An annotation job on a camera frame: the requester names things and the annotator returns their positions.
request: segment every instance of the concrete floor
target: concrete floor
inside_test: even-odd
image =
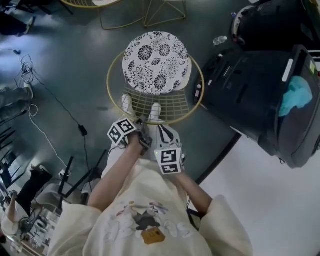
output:
[[[107,71],[114,58],[137,36],[160,30],[177,36],[202,67],[213,53],[233,47],[229,40],[213,48],[212,40],[224,35],[230,38],[231,13],[248,4],[247,0],[190,0],[186,20],[149,29],[137,23],[124,29],[105,31],[100,27],[96,10],[71,7],[74,12],[71,16],[61,5],[54,3],[48,6],[52,15],[37,11],[34,27],[28,35],[1,37],[0,49],[16,49],[22,56],[31,56],[42,82],[87,129],[87,151],[92,167],[103,150],[109,149],[111,143],[107,131],[119,118],[113,111],[106,88]],[[105,25],[117,26],[132,21],[135,15],[130,6],[125,6],[122,2],[105,8],[102,12]],[[14,16],[27,22],[32,15],[15,11]],[[0,50],[0,59],[0,84],[14,87],[14,78],[21,69],[18,57],[11,51]],[[87,171],[84,139],[76,123],[54,98],[36,81],[33,87],[33,103],[39,108],[33,120],[47,134],[66,163],[71,156],[75,157],[70,181],[76,181]],[[64,166],[43,134],[32,125],[29,115],[19,117],[9,125],[18,131],[15,146],[24,148],[24,159],[32,160],[34,164],[44,163],[57,176]],[[186,171],[195,180],[234,136],[229,127],[202,108],[174,128],[180,133],[187,154]],[[106,163],[107,159],[104,159],[101,167]]]

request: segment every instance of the black and white patterned cushion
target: black and white patterned cushion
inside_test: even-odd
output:
[[[174,35],[154,31],[133,40],[122,61],[124,76],[135,90],[160,95],[177,88],[188,70],[188,52]]]

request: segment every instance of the shoe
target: shoe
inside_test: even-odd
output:
[[[51,175],[51,173],[47,170],[47,168],[45,168],[43,165],[39,165],[39,168],[42,172],[48,173]]]
[[[27,90],[29,91],[29,93],[30,93],[30,98],[31,98],[31,100],[34,98],[34,91],[32,90],[32,87],[31,87],[31,84],[29,84],[29,83],[24,83],[23,84],[23,87],[24,88],[27,88]]]
[[[129,94],[122,95],[122,105],[121,108],[124,112],[128,113],[130,116],[135,116],[134,108],[132,107],[132,99]]]
[[[162,107],[159,103],[154,103],[151,108],[151,112],[149,115],[149,121],[159,121],[159,117],[161,115]]]
[[[31,29],[31,27],[34,25],[36,20],[36,17],[32,17],[28,23],[26,24],[26,30],[22,33],[23,35],[26,35],[29,33],[29,30]]]

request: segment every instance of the plastic bottle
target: plastic bottle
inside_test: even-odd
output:
[[[214,46],[218,46],[223,44],[224,42],[226,42],[228,40],[228,37],[226,36],[219,36],[216,39],[213,40],[213,45]]]

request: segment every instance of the gold wire chair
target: gold wire chair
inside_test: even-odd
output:
[[[82,8],[82,9],[97,9],[98,13],[99,13],[99,19],[100,19],[100,24],[101,24],[101,28],[103,30],[116,30],[116,29],[121,29],[121,28],[125,28],[128,26],[131,26],[139,21],[142,21],[145,16],[143,15],[141,18],[126,24],[126,25],[122,25],[122,26],[115,26],[115,27],[104,27],[103,25],[103,21],[102,21],[102,16],[101,16],[101,12],[100,12],[100,8],[103,7],[108,7],[114,4],[117,4],[119,2],[121,2],[122,0],[108,0],[107,4],[104,5],[96,5],[94,4],[94,2],[92,0],[61,0],[64,4],[72,6],[72,7],[76,7],[76,8]],[[144,10],[144,0],[142,0],[142,12]]]
[[[201,71],[201,68],[199,67],[198,63],[190,55],[189,57],[192,63],[196,66],[201,76],[201,83],[202,83],[200,100],[195,106],[190,106],[189,101],[187,100],[187,97],[186,97],[185,89],[172,91],[168,94],[162,94],[162,95],[144,94],[134,90],[126,81],[125,76],[123,75],[123,72],[120,73],[119,71],[120,67],[118,67],[117,72],[115,71],[116,70],[115,66],[118,66],[120,64],[120,60],[122,60],[124,53],[125,52],[123,51],[114,59],[114,61],[112,62],[108,70],[108,74],[106,78],[106,87],[107,87],[107,91],[110,96],[110,99],[122,114],[124,114],[125,116],[127,116],[129,119],[133,121],[140,116],[149,117],[151,114],[151,109],[153,104],[159,103],[162,107],[160,120],[158,118],[152,118],[151,116],[151,119],[147,120],[146,124],[159,125],[161,123],[162,125],[170,125],[186,119],[199,107],[205,93],[205,80],[204,80],[204,76]],[[115,76],[117,77],[116,79],[117,84],[116,83],[111,84],[111,74],[113,71],[115,71]],[[119,84],[120,79],[118,79],[118,77],[121,74],[124,80],[124,85],[122,87]],[[129,107],[127,105],[123,106],[123,104],[126,104],[125,101],[124,102],[122,101],[122,96],[124,94],[129,95],[131,97],[133,110],[135,111],[135,114],[137,117],[123,110],[123,107],[124,109],[128,109]]]
[[[148,10],[146,12],[145,18],[144,18],[144,22],[143,25],[148,28],[154,25],[158,25],[158,24],[162,24],[162,23],[167,23],[167,22],[173,22],[173,21],[178,21],[178,20],[183,20],[185,18],[187,18],[187,1],[186,0],[161,0],[163,3],[159,6],[159,8],[155,11],[155,13],[152,15],[152,17],[150,19],[149,18],[149,12],[151,9],[151,6],[153,4],[153,0],[150,0],[150,4],[148,7]],[[175,7],[174,5],[172,5],[170,2],[182,2],[182,6],[183,6],[183,11],[179,10],[177,7]],[[160,21],[160,22],[156,22],[153,24],[151,23],[151,20],[153,20],[153,18],[158,14],[158,12],[162,9],[162,7],[164,7],[165,5],[168,5],[170,7],[172,7],[175,11],[177,11],[180,15],[182,15],[181,17],[178,18],[172,18],[172,19],[167,19],[164,21]]]

